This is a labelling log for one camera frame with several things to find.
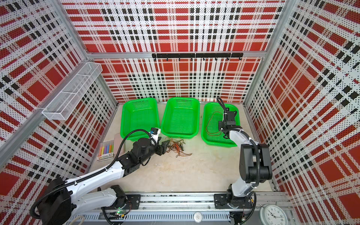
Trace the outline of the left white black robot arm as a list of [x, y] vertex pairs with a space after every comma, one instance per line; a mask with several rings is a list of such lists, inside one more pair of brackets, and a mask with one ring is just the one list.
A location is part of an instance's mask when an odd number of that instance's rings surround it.
[[41, 220], [44, 225], [63, 225], [72, 216], [83, 212], [126, 205], [127, 197], [120, 186], [113, 185], [97, 192], [94, 189], [146, 166], [154, 154], [161, 156], [166, 153], [170, 142], [161, 141], [160, 129], [153, 127], [150, 131], [140, 131], [147, 137], [134, 142], [129, 152], [117, 153], [105, 167], [66, 181], [62, 178], [52, 180], [45, 193], [31, 206], [30, 216]]

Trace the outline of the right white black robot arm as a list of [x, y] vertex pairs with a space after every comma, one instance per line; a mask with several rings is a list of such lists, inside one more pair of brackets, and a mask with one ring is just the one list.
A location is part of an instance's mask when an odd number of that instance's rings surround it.
[[260, 183], [272, 179], [270, 151], [268, 145], [254, 141], [237, 125], [237, 112], [226, 107], [221, 97], [217, 97], [217, 102], [224, 111], [223, 119], [218, 122], [218, 130], [224, 134], [225, 139], [233, 141], [240, 149], [240, 177], [226, 191], [227, 205], [237, 208], [250, 200], [250, 196], [254, 195], [253, 190]]

